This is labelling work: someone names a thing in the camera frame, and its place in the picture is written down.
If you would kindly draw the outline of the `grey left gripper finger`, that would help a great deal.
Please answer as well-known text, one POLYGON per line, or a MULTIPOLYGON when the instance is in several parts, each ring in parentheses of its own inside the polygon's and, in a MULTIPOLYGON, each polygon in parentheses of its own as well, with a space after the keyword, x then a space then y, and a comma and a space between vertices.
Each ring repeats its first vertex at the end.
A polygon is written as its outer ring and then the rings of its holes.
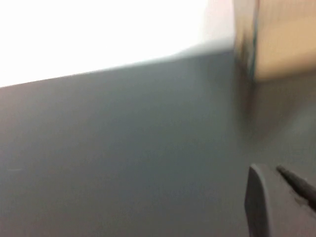
POLYGON ((315 170, 250 165, 244 208, 251 237, 314 237, 315 170))

